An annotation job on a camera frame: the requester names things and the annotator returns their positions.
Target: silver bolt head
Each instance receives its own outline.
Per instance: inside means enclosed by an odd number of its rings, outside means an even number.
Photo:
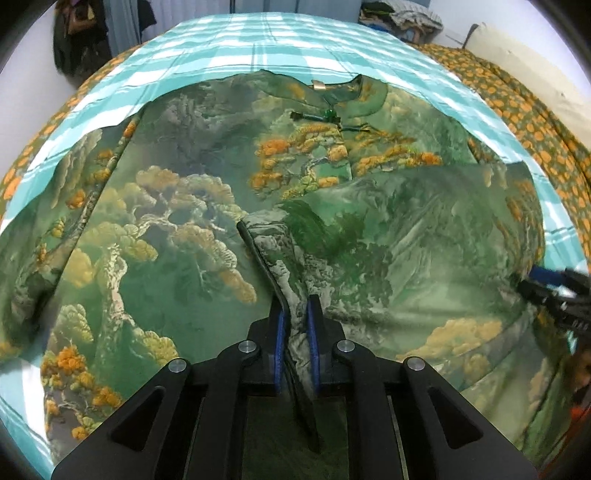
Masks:
[[[242,353],[251,353],[256,350],[256,343],[252,340],[243,340],[238,344],[238,349]]]
[[[420,372],[423,368],[425,368],[425,360],[417,356],[412,356],[407,360],[407,365],[410,370]]]
[[[174,373],[178,374],[187,368],[187,362],[182,358],[175,358],[168,364],[168,369]]]
[[[349,353],[355,350],[355,344],[351,340],[340,340],[336,344],[336,347],[343,353]]]

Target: folded cloth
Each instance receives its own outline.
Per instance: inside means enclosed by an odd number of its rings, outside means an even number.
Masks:
[[[373,12],[389,13],[392,22],[403,30],[410,27],[443,30],[441,17],[428,8],[407,0],[384,0],[363,5],[366,14]]]
[[[289,350],[304,385],[310,294],[347,338],[386,358],[420,354],[458,390],[516,348],[535,309],[510,277],[540,257],[541,210],[523,164],[491,178],[492,169],[369,174],[243,220],[243,238],[289,311]],[[466,369],[473,358],[479,367]]]

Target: pile of clothes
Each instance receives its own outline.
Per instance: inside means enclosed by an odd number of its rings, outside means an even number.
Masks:
[[[155,23],[147,0],[59,0],[56,68],[82,83],[113,56],[141,43],[141,32]]]
[[[439,15],[423,5],[407,0],[365,2],[361,8],[359,23],[414,44],[427,43],[443,30]]]

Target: wall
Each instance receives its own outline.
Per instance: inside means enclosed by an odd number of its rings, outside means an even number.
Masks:
[[[431,0],[429,8],[460,42],[475,23],[484,22],[506,32],[551,61],[591,99],[591,82],[583,69],[552,25],[528,0]],[[435,42],[451,46],[453,41],[444,33]]]
[[[53,17],[51,7],[0,72],[0,176],[76,91],[53,63]]]

